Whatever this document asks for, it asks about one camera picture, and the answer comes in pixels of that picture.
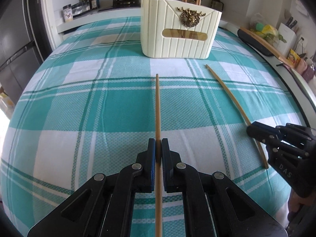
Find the gas stove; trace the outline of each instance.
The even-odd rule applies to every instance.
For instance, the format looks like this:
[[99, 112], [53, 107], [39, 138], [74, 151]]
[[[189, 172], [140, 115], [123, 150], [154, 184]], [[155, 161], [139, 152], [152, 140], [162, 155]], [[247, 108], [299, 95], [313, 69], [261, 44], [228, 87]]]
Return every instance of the gas stove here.
[[135, 7], [140, 7], [140, 0], [113, 0], [112, 6], [100, 9], [99, 11]]

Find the knife handle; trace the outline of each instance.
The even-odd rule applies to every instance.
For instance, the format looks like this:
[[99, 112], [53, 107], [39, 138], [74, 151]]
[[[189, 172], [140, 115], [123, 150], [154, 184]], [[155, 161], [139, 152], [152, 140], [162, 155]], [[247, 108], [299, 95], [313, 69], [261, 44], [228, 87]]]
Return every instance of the knife handle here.
[[290, 29], [292, 29], [297, 24], [297, 20], [294, 20], [293, 23], [289, 26]]
[[293, 20], [293, 17], [291, 16], [285, 25], [288, 27], [291, 24], [292, 20]]

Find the metal screw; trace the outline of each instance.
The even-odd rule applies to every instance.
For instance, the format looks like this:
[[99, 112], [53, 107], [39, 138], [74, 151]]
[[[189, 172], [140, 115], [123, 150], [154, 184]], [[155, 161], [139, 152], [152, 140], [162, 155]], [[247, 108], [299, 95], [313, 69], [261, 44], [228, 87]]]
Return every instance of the metal screw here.
[[102, 181], [104, 179], [104, 174], [98, 173], [94, 176], [96, 181]]
[[141, 168], [142, 168], [142, 165], [139, 164], [139, 163], [134, 163], [134, 164], [132, 165], [132, 169], [138, 170], [138, 169], [141, 169]]
[[179, 162], [179, 163], [177, 164], [177, 168], [178, 168], [178, 169], [185, 169], [185, 168], [186, 168], [186, 164], [183, 163], [183, 162]]
[[216, 179], [223, 179], [224, 178], [224, 174], [222, 173], [222, 172], [216, 172], [215, 174], [214, 174], [214, 177], [216, 178]]

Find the white utensil holder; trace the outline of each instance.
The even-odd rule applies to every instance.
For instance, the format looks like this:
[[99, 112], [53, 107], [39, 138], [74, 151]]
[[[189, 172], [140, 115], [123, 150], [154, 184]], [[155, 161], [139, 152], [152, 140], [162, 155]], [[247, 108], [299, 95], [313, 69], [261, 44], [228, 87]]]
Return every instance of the white utensil holder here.
[[206, 59], [221, 15], [214, 9], [176, 0], [142, 0], [143, 53], [151, 58]]

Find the jar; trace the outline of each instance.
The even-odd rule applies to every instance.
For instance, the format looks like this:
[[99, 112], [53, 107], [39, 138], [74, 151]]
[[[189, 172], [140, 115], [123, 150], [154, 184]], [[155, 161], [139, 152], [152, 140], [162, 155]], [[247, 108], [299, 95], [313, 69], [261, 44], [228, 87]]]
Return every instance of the jar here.
[[63, 11], [64, 11], [64, 20], [65, 20], [65, 22], [72, 21], [73, 17], [72, 17], [71, 4], [68, 4], [68, 5], [64, 6], [63, 7]]
[[84, 0], [81, 4], [82, 4], [82, 12], [84, 13], [87, 11], [87, 1]]
[[72, 8], [72, 14], [74, 17], [80, 15], [83, 12], [82, 3], [80, 2], [74, 4], [71, 8]]
[[305, 71], [303, 72], [302, 77], [307, 83], [313, 79], [314, 72], [315, 70], [313, 66], [308, 66], [307, 69], [305, 69]]
[[91, 0], [91, 9], [94, 10], [96, 9], [98, 6], [97, 6], [97, 0]]
[[220, 0], [212, 0], [211, 8], [217, 11], [223, 11], [224, 4]]
[[298, 72], [298, 74], [302, 75], [304, 73], [304, 71], [307, 69], [308, 65], [306, 63], [306, 61], [304, 61], [303, 59], [300, 59], [297, 67], [296, 67], [296, 71]]

